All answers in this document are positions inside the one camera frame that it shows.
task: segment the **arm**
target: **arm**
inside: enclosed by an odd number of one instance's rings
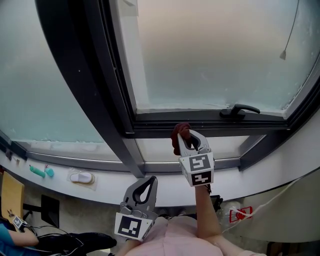
[[[36,246],[39,243],[38,238],[28,228],[24,229],[24,233],[8,230],[9,235],[15,246]]]
[[[224,256],[237,256],[244,250],[222,236],[221,227],[205,186],[195,187],[197,236],[220,248]]]
[[[120,249],[120,251],[116,254],[116,256],[125,256],[129,251],[133,248],[141,245],[141,242],[138,240],[127,240],[124,246]]]

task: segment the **pink shirt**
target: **pink shirt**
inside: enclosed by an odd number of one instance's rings
[[[223,256],[218,247],[197,238],[196,232],[197,221],[191,217],[159,217],[143,243],[126,256]],[[244,251],[239,256],[251,255],[258,254]]]

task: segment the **dark red cloth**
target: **dark red cloth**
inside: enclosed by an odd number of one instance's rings
[[[179,149],[179,143],[178,143],[178,134],[180,134],[181,137],[185,139],[186,144],[188,145],[188,147],[191,148],[192,141],[191,141],[191,136],[190,136],[189,129],[191,129],[190,124],[187,123],[187,122],[182,122],[182,123],[178,123],[174,127],[173,132],[171,133],[173,153],[176,156],[180,156],[180,149]]]

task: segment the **black chair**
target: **black chair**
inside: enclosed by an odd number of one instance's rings
[[[23,209],[28,212],[23,216],[25,220],[33,212],[41,213],[41,219],[50,225],[59,228],[59,208],[60,202],[44,194],[41,195],[41,207],[30,204],[23,204]]]

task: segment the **blue clothing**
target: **blue clothing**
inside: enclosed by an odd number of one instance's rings
[[[36,251],[15,246],[8,229],[0,224],[0,252],[6,256],[40,256]]]

